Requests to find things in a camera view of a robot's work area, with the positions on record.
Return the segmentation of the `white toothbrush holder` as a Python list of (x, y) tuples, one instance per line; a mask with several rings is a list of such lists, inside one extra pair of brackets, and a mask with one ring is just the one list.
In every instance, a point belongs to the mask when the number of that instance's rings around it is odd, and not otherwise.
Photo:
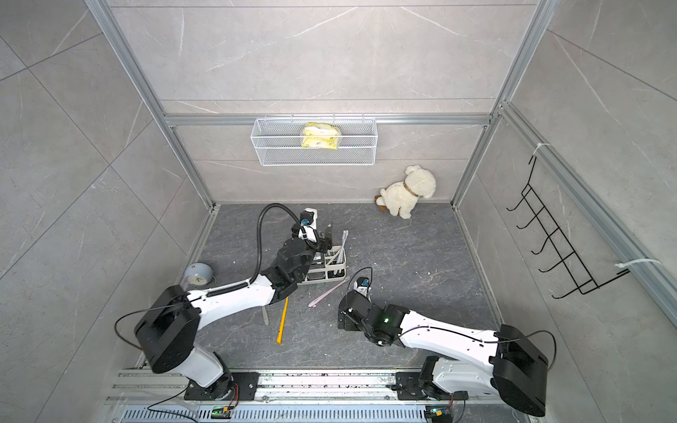
[(332, 247), (327, 253), (317, 253), (311, 263), (309, 273), (300, 286), (310, 286), (329, 282), (340, 282), (347, 274), (347, 256), (341, 246)]

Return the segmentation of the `yellow toothbrush pink bristles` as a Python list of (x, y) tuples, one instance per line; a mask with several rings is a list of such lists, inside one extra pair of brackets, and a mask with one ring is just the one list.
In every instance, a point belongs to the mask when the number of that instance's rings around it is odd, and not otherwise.
[(283, 307), (283, 310), (282, 310), (282, 315), (280, 317), (280, 325), (279, 325), (278, 335), (277, 335), (277, 338), (276, 338), (276, 343), (278, 345), (281, 345), (282, 341), (283, 341), (285, 325), (286, 325), (286, 322), (287, 322), (288, 305), (289, 305), (289, 298), (285, 299), (284, 307)]

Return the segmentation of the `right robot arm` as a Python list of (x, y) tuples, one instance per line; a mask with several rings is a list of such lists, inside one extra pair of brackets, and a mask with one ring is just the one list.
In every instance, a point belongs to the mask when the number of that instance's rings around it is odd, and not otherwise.
[(545, 415), (551, 366), (517, 328), (504, 324), (499, 331), (490, 331), (447, 324), (394, 304), (381, 308), (354, 290), (338, 308), (338, 327), (344, 331), (359, 331), (379, 347), (430, 352), (420, 375), (424, 395), (435, 399), (457, 392), (487, 395), (519, 412)]

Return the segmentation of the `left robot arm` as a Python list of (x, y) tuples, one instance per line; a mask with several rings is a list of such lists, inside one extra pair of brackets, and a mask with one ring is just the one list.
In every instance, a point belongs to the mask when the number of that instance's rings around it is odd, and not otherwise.
[(306, 280), (318, 254), (333, 246), (331, 230), (317, 229), (317, 210), (294, 215), (290, 238), (272, 264), (258, 264), (247, 280), (206, 290), (186, 291), (180, 285), (166, 288), (153, 305), (140, 310), (134, 328), (136, 347), (155, 374), (176, 372), (211, 399), (234, 392), (232, 374), (215, 352), (201, 347), (197, 333), (209, 324), (250, 308), (287, 299)]

